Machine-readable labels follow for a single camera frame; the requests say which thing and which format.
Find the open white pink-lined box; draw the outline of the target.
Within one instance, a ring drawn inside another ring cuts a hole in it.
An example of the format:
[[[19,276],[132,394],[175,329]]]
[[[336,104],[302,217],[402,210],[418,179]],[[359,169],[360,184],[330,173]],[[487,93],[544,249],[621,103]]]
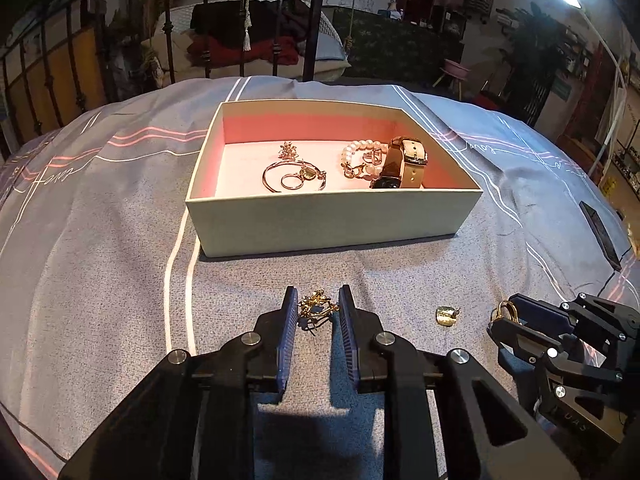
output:
[[[396,136],[427,152],[420,188],[370,188],[343,165]],[[292,142],[296,162],[278,159]],[[209,258],[310,252],[454,234],[482,189],[443,148],[435,127],[400,108],[322,100],[222,103],[186,192]]]

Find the blue-grey striped bed cover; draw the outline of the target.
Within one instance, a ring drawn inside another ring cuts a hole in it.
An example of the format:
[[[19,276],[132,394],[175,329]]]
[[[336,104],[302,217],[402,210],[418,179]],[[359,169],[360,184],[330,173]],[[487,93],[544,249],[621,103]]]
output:
[[[231,261],[198,254],[184,206],[224,101],[386,105],[433,125],[482,195],[454,237]],[[605,260],[594,208],[622,270]],[[360,308],[416,347],[468,350],[506,388],[486,333],[517,292],[585,292],[637,307],[639,265],[618,215],[582,170],[521,122],[397,86],[273,77],[195,79],[107,105],[25,146],[1,170],[1,411],[36,469],[66,460],[166,353],[205,353],[253,327],[288,286]]]

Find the pink stool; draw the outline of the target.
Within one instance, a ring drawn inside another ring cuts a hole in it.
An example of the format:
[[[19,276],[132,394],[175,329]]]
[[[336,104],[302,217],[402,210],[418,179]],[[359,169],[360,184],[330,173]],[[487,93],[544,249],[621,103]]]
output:
[[[436,88],[446,77],[452,79],[452,83],[456,86],[456,96],[459,101],[462,100],[463,84],[468,80],[470,70],[460,63],[454,62],[449,58],[444,59],[444,66],[442,66],[442,74],[436,79],[433,87]]]

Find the white hanging swing chair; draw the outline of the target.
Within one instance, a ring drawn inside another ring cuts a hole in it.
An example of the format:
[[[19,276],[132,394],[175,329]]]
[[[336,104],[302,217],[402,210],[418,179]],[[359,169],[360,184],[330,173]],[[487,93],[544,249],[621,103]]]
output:
[[[310,9],[304,0],[252,0],[250,24],[241,23],[238,0],[178,6],[169,11],[167,36],[160,18],[142,46],[154,53],[157,83],[192,78],[304,76]]]

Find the black iron bed frame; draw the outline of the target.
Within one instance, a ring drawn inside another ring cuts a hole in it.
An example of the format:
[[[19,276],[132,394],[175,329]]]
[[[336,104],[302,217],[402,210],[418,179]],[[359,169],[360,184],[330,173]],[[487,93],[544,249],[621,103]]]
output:
[[[14,152],[95,106],[160,87],[154,53],[142,42],[160,18],[171,35],[171,9],[215,1],[221,0],[32,0],[15,24],[4,4],[2,150]],[[247,26],[252,0],[238,1]],[[304,1],[310,9],[307,39],[316,39],[322,0]]]

